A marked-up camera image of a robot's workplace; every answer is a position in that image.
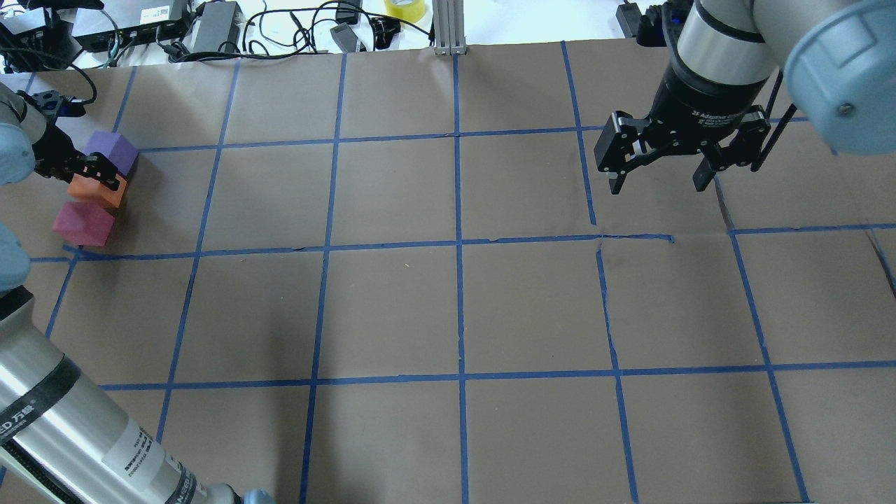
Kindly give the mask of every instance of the grid square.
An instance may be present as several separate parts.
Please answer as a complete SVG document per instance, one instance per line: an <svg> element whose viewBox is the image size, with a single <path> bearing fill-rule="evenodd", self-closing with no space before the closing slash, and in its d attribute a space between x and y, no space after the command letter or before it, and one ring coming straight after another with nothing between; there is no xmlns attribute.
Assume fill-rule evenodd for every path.
<svg viewBox="0 0 896 504"><path fill-rule="evenodd" d="M634 171L622 192L610 194L607 175L598 171L594 145L600 131L586 131L585 158L598 228L608 234L716 233L727 229L715 187L698 193L692 176L701 159L670 156Z"/></svg>
<svg viewBox="0 0 896 504"><path fill-rule="evenodd" d="M456 373L456 248L332 252L320 376Z"/></svg>
<svg viewBox="0 0 896 504"><path fill-rule="evenodd" d="M614 110L646 117L671 54L668 48L643 48L634 39L575 40L566 50L583 126L605 125ZM586 147L590 152L594 143Z"/></svg>
<svg viewBox="0 0 896 504"><path fill-rule="evenodd" d="M432 49L352 53L347 58L342 138L454 130L450 58L436 56Z"/></svg>
<svg viewBox="0 0 896 504"><path fill-rule="evenodd" d="M628 502L613 378L467 382L470 501Z"/></svg>
<svg viewBox="0 0 896 504"><path fill-rule="evenodd" d="M83 149L95 131L112 131L115 127L132 70L118 67L84 71L97 85L96 102L84 107L87 110L84 117L60 117L56 121L56 125L72 137L76 149ZM31 92L47 90L57 90L79 100L90 97L90 86L74 70L38 73L31 85Z"/></svg>
<svg viewBox="0 0 896 504"><path fill-rule="evenodd" d="M214 151L142 154L107 245L86 249L121 255L193 252L214 160Z"/></svg>
<svg viewBox="0 0 896 504"><path fill-rule="evenodd" d="M461 140L463 237L594 232L575 133Z"/></svg>
<svg viewBox="0 0 896 504"><path fill-rule="evenodd" d="M298 502L307 407L307 387L175 390L162 442L200 482Z"/></svg>
<svg viewBox="0 0 896 504"><path fill-rule="evenodd" d="M642 502L796 502L765 373L623 378Z"/></svg>
<svg viewBox="0 0 896 504"><path fill-rule="evenodd" d="M856 156L841 153L834 163L847 180L850 194L858 201L863 223L896 222L896 154Z"/></svg>
<svg viewBox="0 0 896 504"><path fill-rule="evenodd" d="M0 186L0 222L31 257L67 255L62 237L53 232L53 222L62 205L71 201L59 180L31 175L19 184Z"/></svg>
<svg viewBox="0 0 896 504"><path fill-rule="evenodd" d="M338 173L334 244L455 239L451 139L344 143Z"/></svg>
<svg viewBox="0 0 896 504"><path fill-rule="evenodd" d="M177 381L311 377L320 253L204 257Z"/></svg>
<svg viewBox="0 0 896 504"><path fill-rule="evenodd" d="M461 131L575 126L560 44L476 46L458 66Z"/></svg>
<svg viewBox="0 0 896 504"><path fill-rule="evenodd" d="M321 387L308 502L461 501L456 382Z"/></svg>
<svg viewBox="0 0 896 504"><path fill-rule="evenodd" d="M225 142L333 138L341 61L317 56L241 62Z"/></svg>
<svg viewBox="0 0 896 504"><path fill-rule="evenodd" d="M757 173L734 167L720 177L738 228L801 228L860 222L858 203L831 148L808 122L787 126Z"/></svg>
<svg viewBox="0 0 896 504"><path fill-rule="evenodd" d="M896 501L896 369L786 371L777 377L812 499Z"/></svg>
<svg viewBox="0 0 896 504"><path fill-rule="evenodd" d="M464 247L467 371L610 368L598 246Z"/></svg>
<svg viewBox="0 0 896 504"><path fill-rule="evenodd" d="M68 263L31 264L31 273L25 281L25 288L34 294L34 315L31 318L34 326L41 332L47 330L66 275L68 275Z"/></svg>
<svg viewBox="0 0 896 504"><path fill-rule="evenodd" d="M332 145L221 153L205 250L323 245Z"/></svg>
<svg viewBox="0 0 896 504"><path fill-rule="evenodd" d="M762 364L728 236L612 239L603 249L621 367Z"/></svg>
<svg viewBox="0 0 896 504"><path fill-rule="evenodd" d="M80 262L53 342L99 384L164 383L192 261Z"/></svg>
<svg viewBox="0 0 896 504"><path fill-rule="evenodd" d="M771 359L896 359L896 299L862 231L738 236Z"/></svg>
<svg viewBox="0 0 896 504"><path fill-rule="evenodd" d="M216 145L233 73L233 62L141 66L118 133L138 149Z"/></svg>

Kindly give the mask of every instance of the black box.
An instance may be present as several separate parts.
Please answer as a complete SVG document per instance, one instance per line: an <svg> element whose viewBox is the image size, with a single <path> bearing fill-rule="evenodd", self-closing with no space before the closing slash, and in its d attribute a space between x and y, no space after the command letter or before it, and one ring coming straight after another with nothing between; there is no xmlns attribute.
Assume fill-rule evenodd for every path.
<svg viewBox="0 0 896 504"><path fill-rule="evenodd" d="M188 0L112 0L106 2L106 12L115 20L126 43L136 38L135 44L159 39L175 39L186 35L190 28ZM96 53L108 49L108 42L115 36L109 19L100 11L78 9L74 18L72 35L85 51Z"/></svg>
<svg viewBox="0 0 896 504"><path fill-rule="evenodd" d="M638 4L622 4L616 8L616 20L627 38L638 35L638 25L641 24L641 8Z"/></svg>
<svg viewBox="0 0 896 504"><path fill-rule="evenodd" d="M236 52L239 18L242 15L243 11L236 2L206 4L193 38L193 52Z"/></svg>

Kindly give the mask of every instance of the blue tape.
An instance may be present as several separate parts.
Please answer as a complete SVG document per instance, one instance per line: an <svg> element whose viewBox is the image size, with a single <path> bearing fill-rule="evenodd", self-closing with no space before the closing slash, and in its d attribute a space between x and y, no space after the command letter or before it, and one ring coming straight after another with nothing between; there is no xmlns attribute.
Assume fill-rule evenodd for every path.
<svg viewBox="0 0 896 504"><path fill-rule="evenodd" d="M302 451L302 473L299 483L298 501L306 504L308 499L308 474L311 467L311 446L314 433L314 410L317 404L317 384L321 367L321 341L323 339L323 314L327 297L327 275L330 268L330 246L333 231L333 209L336 205L336 175L339 167L340 132L342 130L342 103L345 96L345 70L348 58L342 55L339 77L339 94L336 101L336 127L333 131L333 156L330 170L330 202L327 204L327 228L323 243L323 265L321 267L321 290L317 299L317 322L314 329L314 356L311 362L311 381L308 391L308 411L305 423L305 445Z"/></svg>
<svg viewBox="0 0 896 504"><path fill-rule="evenodd" d="M634 455L632 453L632 437L628 429L628 412L625 409L625 393L622 387L623 373L619 368L619 355L616 345L613 343L613 330L610 323L610 312L607 306L607 275L604 269L604 254L598 250L596 254L598 262L598 278L600 280L600 298L604 308L604 322L607 326L607 344L610 350L610 362L616 377L616 407L619 410L619 429L622 433L623 452L625 453L625 470L628 473L628 490L632 496L632 502L637 504L638 482L634 472Z"/></svg>
<svg viewBox="0 0 896 504"><path fill-rule="evenodd" d="M31 263L34 265L43 263L67 263L72 259L69 257L32 257Z"/></svg>
<svg viewBox="0 0 896 504"><path fill-rule="evenodd" d="M462 178L461 178L461 78L458 55L452 57L453 94L454 94L454 233L457 247L457 371L458 371L458 410L461 443L461 503L470 504L470 464L467 437L467 349L464 342L463 313L463 212Z"/></svg>
<svg viewBox="0 0 896 504"><path fill-rule="evenodd" d="M772 364L776 371L816 371L824 369L879 369L896 368L896 361L808 362Z"/></svg>
<svg viewBox="0 0 896 504"><path fill-rule="evenodd" d="M769 377L769 385L771 386L771 395L774 398L775 408L778 410L778 418L781 424L781 432L784 434L784 442L787 445L790 464L793 467L794 478L797 481L799 496L803 502L809 501L809 493L806 490L806 482L803 479L803 471L799 466L797 458L797 449L793 444L793 437L790 435L790 426L787 420L787 413L784 411L784 403L781 400L780 391L778 390L778 379L775 377L775 369L771 364L771 356L769 348L765 342L765 334L762 332L762 324L759 321L759 311L756 309L756 302L753 297L753 289L750 287L750 279L746 274L746 266L744 257L740 252L740 245L737 243L737 235L730 233L731 247L734 249L735 259L737 260L737 269L740 271L741 282L744 284L747 304L750 307L750 315L753 317L753 325L756 330L756 338L759 341L759 347L762 351L762 360L765 363L766 374Z"/></svg>
<svg viewBox="0 0 896 504"><path fill-rule="evenodd" d="M56 327L56 319L59 317L59 309L62 307L62 301L65 298L65 293L68 291L68 284L72 281L74 267L78 264L78 255L79 252L75 251L74 256L69 260L68 272L65 273L65 280L63 280L62 287L59 289L59 297L56 298L56 304L53 305L53 312L50 314L49 322L47 322L47 330L44 331L44 335L47 339L50 339L50 336L53 335L53 328Z"/></svg>
<svg viewBox="0 0 896 504"><path fill-rule="evenodd" d="M131 76L127 80L127 87L125 88L125 96L121 99L121 107L118 108L118 114L115 117L115 125L112 126L112 133L118 133L118 128L121 126L121 119L125 116L125 107L127 106L127 101L131 97L131 89L134 87L134 79L137 77L137 69L139 66L134 66L131 68Z"/></svg>
<svg viewBox="0 0 896 504"><path fill-rule="evenodd" d="M808 362L792 364L772 364L775 371L813 371L829 369L887 369L896 368L896 361L853 361L853 362ZM464 373L467 381L492 381L515 379L555 379L555 378L612 378L645 377L645 376L674 376L674 375L712 375L729 373L764 373L767 368L764 365L743 366L695 366L684 368L630 368L630 369L568 369L555 371L495 371ZM368 384L397 384L397 383L428 383L458 381L460 373L436 374L436 375L397 375L397 376L369 376L369 377L345 377L345 378L318 378L319 387L339 387L347 385ZM242 381L216 381L216 382L175 382L167 383L115 383L100 386L106 391L121 390L202 390L209 388L265 388L265 387L308 387L310 378L281 379L281 380L242 380Z"/></svg>
<svg viewBox="0 0 896 504"><path fill-rule="evenodd" d="M531 129L498 129L494 131L462 131L455 132L458 136L511 136L511 135L537 135L542 133L572 133L579 131L574 126L569 127L541 127Z"/></svg>
<svg viewBox="0 0 896 504"><path fill-rule="evenodd" d="M233 100L237 92L237 78L239 76L240 62L236 61L233 68L233 76L230 81L230 92L228 94L227 106L224 109L224 120L221 123L221 131L218 136L218 150L215 153L215 162L211 167L211 176L209 177L209 188L205 195L205 205L202 209L202 220L199 224L199 234L196 237L196 249L193 253L193 267L190 271L190 280L186 285L186 294L184 295L184 308L181 310L180 321L177 324L177 338L175 339L174 350L171 354L171 366L168 368L168 388L165 390L165 398L162 400L162 410L159 415L159 427L156 429L156 440L162 441L165 435L165 423L168 420L168 407L171 404L171 390L174 384L174 378L177 374L177 364L180 361L180 349L184 343L184 331L186 330L186 320L190 311L190 302L193 300L193 288L196 282L196 275L199 272L200 253L202 252L202 242L205 240L205 227L209 220L209 211L211 209L211 198L215 190L215 181L218 177L218 167L220 165L221 149L224 144L224 135L227 133L227 127L230 122L230 110L233 109Z"/></svg>
<svg viewBox="0 0 896 504"><path fill-rule="evenodd" d="M585 139L582 136L582 116L579 111L579 98L575 93L575 79L573 78L573 67L569 62L569 51L566 49L566 41L560 42L560 48L563 50L563 62L566 67L566 80L569 81L569 94L573 99L573 115L575 117L576 137L579 141L579 161L582 164L582 181L585 184L585 200L588 204L588 217L591 219L591 225L598 224L594 215L594 198L591 196L591 179L588 174L588 158L585 157Z"/></svg>

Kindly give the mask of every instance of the black cable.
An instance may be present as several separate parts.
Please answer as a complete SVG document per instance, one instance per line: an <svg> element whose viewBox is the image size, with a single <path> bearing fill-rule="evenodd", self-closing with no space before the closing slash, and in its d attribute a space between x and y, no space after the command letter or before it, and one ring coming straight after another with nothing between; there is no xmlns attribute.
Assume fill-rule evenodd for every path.
<svg viewBox="0 0 896 504"><path fill-rule="evenodd" d="M778 142L781 134L784 133L784 128L787 127L787 123L790 122L790 119L793 118L793 115L797 113L797 106L793 103L788 107L787 112L784 112L784 116L781 118L781 121L775 126L775 131L771 133L771 138L769 142L765 144L765 147L762 148L762 153L759 154L759 159L753 163L753 166L750 167L750 171L759 171L759 168L762 168L762 165L765 163L765 158L769 157L769 152Z"/></svg>
<svg viewBox="0 0 896 504"><path fill-rule="evenodd" d="M775 99L778 98L778 91L781 89L781 83L784 82L784 71L778 71L778 77L775 79L775 85L771 88L771 96L769 96L769 104L765 107L765 116L771 117L771 109L775 106Z"/></svg>
<svg viewBox="0 0 896 504"><path fill-rule="evenodd" d="M267 10L268 10L268 3L267 3L267 0L262 0L262 3L264 4L264 11L263 11L263 12L267 12ZM262 37L262 39L265 39L265 40L267 40L267 41L269 41L269 42L271 42L271 43L273 43L273 44L276 44L276 45L278 45L278 46L280 46L280 47L282 47L282 48L294 48L294 47L296 46L296 44L292 44L292 45L290 45L290 44L284 44L284 43L279 42L279 41L277 41L277 40L275 40L275 39L272 39L271 37L268 37L267 35L264 34L264 27L263 27L263 24L264 24L264 17L262 16L262 18L258 20L258 34Z"/></svg>
<svg viewBox="0 0 896 504"><path fill-rule="evenodd" d="M112 19L112 16L110 16L109 13L106 12L106 9L100 9L99 11L104 16L106 16L107 19L109 19L109 22L112 23L112 28L115 29L115 46L108 51L108 59L106 60L106 64L108 64L110 61L114 60L116 56L118 56L118 50L121 49L121 42L125 37L121 32L121 29L118 28L118 23L116 23L115 20Z"/></svg>
<svg viewBox="0 0 896 504"><path fill-rule="evenodd" d="M319 14L323 9L331 10L332 7L327 7L327 5L336 4L336 9L339 10L348 10L356 13L362 13L367 18L367 24L370 24L370 13L365 12L363 9L356 8L353 5L346 5L342 3L340 0L326 0L317 7L317 10L314 11L314 15L311 16L311 26L314 26L314 23L317 21L317 14ZM314 50L314 53L317 54L317 38L314 36L314 30L311 30L311 48Z"/></svg>
<svg viewBox="0 0 896 504"><path fill-rule="evenodd" d="M128 43L125 44L124 47L122 47L118 50L118 54L116 54L110 61L106 62L106 66L113 67L113 68L118 66L118 61L121 59L122 56L125 55L125 51L127 49L130 49L133 46L135 46L136 42L137 42L137 38L136 37L132 38Z"/></svg>
<svg viewBox="0 0 896 504"><path fill-rule="evenodd" d="M59 56L52 55L52 54L49 54L49 53L45 53L45 52L43 52L43 51L36 51L36 50L34 50L34 49L26 49L26 48L0 48L0 53L2 53L2 52L28 53L28 54L33 54L33 55L38 55L38 56L48 57L48 58L50 58L50 59L55 59L56 61L58 61L58 62L60 62L60 63L64 63L66 66L70 66L70 67L72 67L72 68L74 69L75 72L77 72L78 74L81 74L81 77L83 77L84 80L87 81L87 84L90 86L90 93L91 93L91 96L90 96L90 98L89 98L88 100L78 101L77 103L78 103L78 104L81 104L81 105L90 105L91 103L93 103L94 101L97 100L97 96L98 96L98 93L97 93L97 84L93 82L93 79L91 79L90 76L87 75L86 72L84 72L79 66L75 65L74 63L70 63L69 61L67 61L67 60L65 60L65 59L63 59L63 58L61 58L61 57L59 57Z"/></svg>
<svg viewBox="0 0 896 504"><path fill-rule="evenodd" d="M264 54L266 56L271 55L271 51L269 51L268 48L266 48L263 43L259 42L258 40L255 40L255 39L249 40L249 54L255 54L255 52L252 50L252 44L258 44L259 46L261 46L262 49L264 49Z"/></svg>
<svg viewBox="0 0 896 504"><path fill-rule="evenodd" d="M336 10L339 10L339 9L343 9L343 10L348 10L348 11L351 11L351 12L357 12L357 13L364 14L365 16L368 17L368 20L369 20L369 17L372 17L372 16L382 17L382 18L385 18L385 19L392 19L392 20L401 22L402 24L406 24L406 25L410 26L411 28L413 28L414 30L417 30L417 31L419 31L419 32L421 32L421 33L423 33L423 34L425 34L425 35L427 35L427 36L429 35L429 31L420 28L419 26L417 26L416 24L414 24L414 23L412 23L412 22L406 22L406 21L404 21L404 20L401 19L401 18L392 17L392 16L390 16L390 15L386 15L386 14L370 13L370 12L368 12L368 11L365 11L364 9L356 9L356 8L354 8L354 7L352 7L352 6L348 6L348 5L344 5L344 6L342 6L342 7L327 7L327 6L326 6L326 5L328 5L328 4L338 4L338 3L339 3L339 0L330 0L329 2L324 2L323 4L321 4L321 5L318 6L318 7L305 7L305 8L297 8L297 9L271 9L270 11L264 11L264 12L260 12L260 13L252 14L252 16L250 16L249 19L246 20L246 26L248 26L249 24L251 24L252 21L255 20L255 18L262 17L262 16L264 16L265 14L273 14L273 13L309 13L309 12L313 12L313 13L314 13L314 17L315 17L315 19L316 19L316 15L317 15L317 13L318 13L319 11L336 11ZM247 32L248 32L248 30L243 30L243 36L242 36L242 40L241 40L241 43L240 43L240 45L242 46L242 49L243 49L244 51L247 50L247 49L246 49L246 34L247 34ZM312 47L312 49L316 52L316 46L315 46L315 43L314 43L314 34L313 34L313 32L311 33L311 42L312 42L312 43L311 43L311 47Z"/></svg>
<svg viewBox="0 0 896 504"><path fill-rule="evenodd" d="M231 42L230 40L224 40L223 42L221 42L218 46L218 52L223 52L221 50L227 46L233 46L233 49L235 49L237 53L239 52L239 46L237 45L237 43Z"/></svg>

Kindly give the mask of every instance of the blue tape grid line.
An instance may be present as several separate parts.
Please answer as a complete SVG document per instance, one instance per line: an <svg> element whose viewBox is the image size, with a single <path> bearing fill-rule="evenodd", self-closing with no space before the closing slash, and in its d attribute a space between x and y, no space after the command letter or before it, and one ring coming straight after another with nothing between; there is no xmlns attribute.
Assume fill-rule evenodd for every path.
<svg viewBox="0 0 896 504"><path fill-rule="evenodd" d="M302 452L302 473L299 484L298 501L305 504L308 499L308 475L311 467L311 448L314 434L314 409L317 404L318 376L321 367L321 341L323 339L323 315L327 297L327 274L330 267L330 251L333 231L333 212L336 203L336 176L339 167L340 132L342 129L342 102L345 95L345 72L348 63L347 55L342 55L339 77L339 98L336 102L336 127L333 132L333 153L330 169L330 202L327 206L327 227L323 243L323 265L321 268L321 290L317 300L317 324L314 329L314 357L311 364L309 380L308 412L305 425L305 447Z"/></svg>
<svg viewBox="0 0 896 504"><path fill-rule="evenodd" d="M127 105L128 98L131 97L131 89L134 87L134 79L137 78L137 69L139 66L134 66L131 68L131 76L127 80L127 87L125 88L125 97L121 100L121 108L118 109L118 115L115 117L115 125L112 126L112 133L118 133L118 128L121 126L121 119L125 116L125 105Z"/></svg>
<svg viewBox="0 0 896 504"><path fill-rule="evenodd" d="M177 339L175 340L174 350L171 355L171 366L168 369L168 386L165 390L165 399L162 401L161 414L159 415L159 427L156 429L156 439L161 442L165 435L165 422L168 419L168 407L171 404L171 390L174 378L177 373L177 363L180 359L180 349L184 342L184 331L186 329L187 313L190 310L190 301L193 298L193 288L195 286L196 274L199 272L200 252L202 252L202 242L205 239L205 226L209 220L209 210L211 209L211 199L214 195L215 181L218 178L218 168L220 166L221 149L224 144L224 135L227 133L227 126L230 120L230 110L233 107L233 99L237 91L237 78L239 76L239 60L236 61L233 68L233 76L230 81L230 94L228 96L227 107L224 110L224 121L221 124L220 136L218 138L218 150L215 153L215 161L211 168L211 176L209 178L209 188L205 196L205 206L202 209L202 220L199 225L199 234L196 237L196 249L193 253L193 268L190 272L190 280L186 285L186 293L184 295L184 308L181 311L180 322L177 326Z"/></svg>
<svg viewBox="0 0 896 504"><path fill-rule="evenodd" d="M457 248L457 372L461 443L461 503L470 504L470 463L467 442L467 350L463 315L463 211L461 207L461 76L458 55L452 56L454 95L454 232Z"/></svg>
<svg viewBox="0 0 896 504"><path fill-rule="evenodd" d="M853 362L808 362L792 364L772 364L776 372L817 371L832 369L888 369L896 368L896 361L853 361ZM744 366L697 366L690 368L632 368L632 369L569 369L557 371L510 371L465 373L466 381L490 381L511 379L556 379L556 378L614 378L652 377L676 375L715 375L732 373L764 373L764 364ZM439 375L397 375L345 378L318 378L319 387L345 385L367 385L374 383L426 383L452 382L461 379L460 374ZM219 388L265 388L265 387L310 387L311 379L242 380L242 381L198 381L168 383L111 383L100 386L106 391L118 390L205 390Z"/></svg>
<svg viewBox="0 0 896 504"><path fill-rule="evenodd" d="M560 42L560 48L563 50L563 61L566 66L566 80L569 81L569 94L573 98L573 114L575 116L575 135L579 141L579 161L582 163L582 180L585 183L585 200L588 203L588 217L591 219L591 225L598 225L597 217L594 215L594 198L591 196L591 179L588 173L588 158L585 156L585 139L582 136L582 115L579 111L579 98L575 94L575 79L573 78L573 67L569 62L569 51L566 49L566 41Z"/></svg>
<svg viewBox="0 0 896 504"><path fill-rule="evenodd" d="M762 332L762 323L759 320L759 312L756 309L756 302L753 297L753 289L750 287L750 279L746 274L744 258L740 252L740 245L737 243L737 235L731 233L729 236L731 238L731 246L734 249L735 259L737 260L737 269L740 271L740 278L744 284L747 303L750 306L750 314L753 316L753 325L756 329L756 337L759 341L760 350L762 351L762 360L765 363L765 371L769 377L771 395L774 398L775 408L778 410L778 418L781 424L781 431L784 434L784 442L787 445L788 455L790 456L790 464L793 467L793 474L797 481L797 488L799 489L799 496L803 502L808 502L809 493L806 490L806 482L803 479L803 471L799 466L797 450L794 447L793 437L790 434L790 426L787 419L787 413L784 411L784 402L781 399L781 394L778 390L778 379L775 377L775 368L771 364L769 348L765 342L765 334Z"/></svg>
<svg viewBox="0 0 896 504"><path fill-rule="evenodd" d="M722 188L719 179L716 178L716 184L719 188L719 194L722 198L722 201L725 200L725 190ZM728 230L728 237L731 240L731 247L734 250L735 259L737 261L737 269L740 273L741 282L744 285L744 294L746 296L747 304L750 308L750 315L753 318L753 325L756 331L756 339L759 343L760 350L762 352L762 361L766 375L769 379L769 387L771 388L771 396L775 403L775 409L778 412L778 419L781 425L781 433L784 436L784 443L787 446L788 456L790 457L790 464L793 469L794 479L797 483L797 489L799 490L800 499L803 502L809 501L809 493L806 489L806 481L803 478L803 471L799 465L799 457L797 456L796 447L793 444L793 436L790 433L790 426L787 419L787 412L784 409L784 401L781 399L780 391L778 389L778 378L775 376L775 367L771 362L771 355L769 353L769 348L767 343L765 342L765 333L762 331L762 322L759 319L759 311L756 309L756 302L753 296L753 288L750 286L750 279L746 274L746 266L744 263L744 257L740 251L740 244L737 242L738 234L748 234L743 231L746 230L738 230L737 226L734 224L734 219L731 215L731 212L726 204L722 205L722 208L728 213L726 217L728 217L728 222L730 222L730 226L732 229ZM799 229L765 229L760 230L761 233L769 233L769 232L811 232L811 231L829 231L829 230L851 230L853 226L835 226L835 227L813 227L813 228L799 228Z"/></svg>
<svg viewBox="0 0 896 504"><path fill-rule="evenodd" d="M883 249L883 244L881 243L880 238L878 238L877 233L875 233L874 230L868 230L868 232L871 233L871 240L874 241L874 248L877 250L881 262L883 263L883 267L886 268L887 274L890 276L890 287L896 292L896 276L893 275L896 273L896 270L893 269L890 258L887 256L887 251Z"/></svg>
<svg viewBox="0 0 896 504"><path fill-rule="evenodd" d="M632 439L628 430L628 414L625 411L625 394L622 386L623 373L619 367L619 355L616 353L616 345L613 343L613 328L610 323L610 312L607 305L607 275L604 270L603 251L598 249L598 277L600 280L600 298L604 308L604 321L607 325L607 344L610 350L610 362L613 366L613 375L616 378L616 406L619 410L619 428L622 433L623 453L625 454L625 470L628 472L628 489L631 492L632 502L638 504L638 482L634 474L634 456L632 454Z"/></svg>

